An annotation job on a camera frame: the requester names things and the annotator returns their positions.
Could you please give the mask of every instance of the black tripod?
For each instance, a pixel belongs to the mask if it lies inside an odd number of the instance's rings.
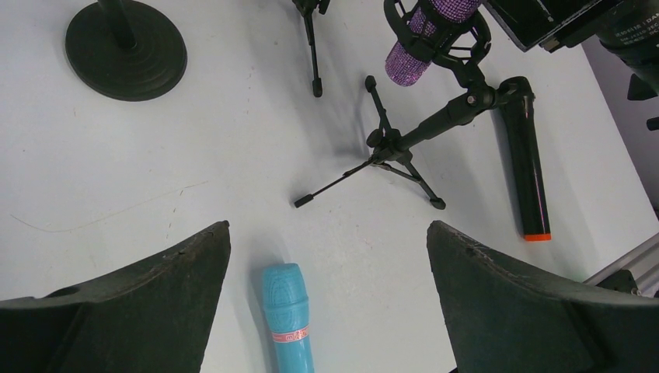
[[[380,124],[377,130],[374,130],[371,132],[370,135],[368,135],[368,139],[366,140],[366,145],[368,145],[369,148],[373,148],[373,155],[364,163],[359,165],[358,167],[355,167],[354,169],[351,169],[350,171],[347,171],[341,176],[340,179],[337,181],[331,183],[330,185],[322,188],[321,190],[313,193],[313,194],[308,194],[304,196],[303,198],[300,198],[299,200],[295,201],[295,206],[296,207],[301,207],[304,204],[307,204],[313,198],[325,190],[328,190],[330,187],[333,187],[340,183],[341,181],[347,179],[348,177],[354,175],[358,171],[365,169],[368,166],[374,166],[378,167],[380,169],[384,169],[385,171],[390,171],[391,173],[394,173],[398,176],[401,176],[405,179],[411,180],[421,186],[423,190],[426,192],[426,194],[429,196],[431,204],[435,206],[436,208],[440,210],[444,210],[446,208],[446,203],[440,198],[437,197],[437,194],[434,193],[434,191],[428,186],[428,183],[426,183],[426,180],[419,174],[417,171],[417,168],[412,165],[412,152],[410,152],[409,148],[398,151],[397,148],[394,147],[394,144],[397,144],[397,142],[402,139],[400,135],[400,131],[394,129],[391,127],[391,124],[389,123],[389,119],[387,119],[387,110],[382,106],[382,101],[380,100],[380,96],[378,95],[378,90],[375,89],[376,83],[375,83],[375,78],[371,75],[369,75],[366,78],[366,90],[371,93],[373,96],[373,101],[375,102],[375,108],[378,110],[378,114],[380,115]],[[407,171],[410,173],[404,173],[403,171],[400,171],[398,169],[395,169],[391,167],[390,164],[387,163],[387,161],[396,161],[403,165]]]
[[[327,12],[327,7],[330,6],[330,0],[293,0],[295,7],[298,9],[302,18],[305,20],[305,29],[307,32],[307,40],[311,47],[311,62],[313,65],[313,95],[320,97],[323,95],[323,83],[318,74],[318,58],[316,56],[316,38],[313,34],[313,10],[318,7],[320,14]]]

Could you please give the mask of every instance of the sparkly purple microphone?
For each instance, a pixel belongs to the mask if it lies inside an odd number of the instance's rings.
[[[463,23],[471,17],[483,0],[426,0],[432,4],[432,8],[440,16],[452,23]],[[408,23],[413,33],[419,33],[431,37],[437,27],[427,21],[424,11],[418,7]],[[419,80],[421,75],[428,69],[430,62],[419,61],[412,57],[405,47],[400,43],[393,46],[387,61],[385,70],[387,75],[398,85],[409,87]]]

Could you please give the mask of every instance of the microphone handle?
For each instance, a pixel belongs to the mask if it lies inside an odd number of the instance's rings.
[[[501,86],[515,88],[515,94],[500,105],[499,110],[504,118],[511,150],[524,237],[532,242],[548,241],[551,239],[549,212],[533,117],[535,95],[528,80],[521,76],[510,78]]]
[[[309,297],[295,263],[263,271],[263,310],[280,373],[314,373],[309,342]]]

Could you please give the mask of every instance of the table surface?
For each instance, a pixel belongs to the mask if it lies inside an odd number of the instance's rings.
[[[333,2],[315,17],[316,99],[290,0],[150,0],[179,27],[189,62],[172,92],[143,103],[103,97],[70,68],[65,30],[88,3],[0,5],[2,299],[98,277],[226,219],[232,258],[202,371],[273,370],[258,279],[281,262],[305,275],[317,371],[449,371],[425,249],[433,220],[577,281],[659,231],[580,48],[523,54],[485,14],[488,82],[525,75],[537,95],[553,241],[529,244],[489,113],[413,150],[445,211],[378,169],[292,207],[368,156],[378,116],[366,75],[403,133],[463,93],[438,67],[407,89],[386,78],[395,35],[382,1]]]

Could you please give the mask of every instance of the camera lens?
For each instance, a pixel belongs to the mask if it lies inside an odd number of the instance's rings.
[[[597,34],[602,45],[622,59],[659,93],[659,0],[647,0]]]

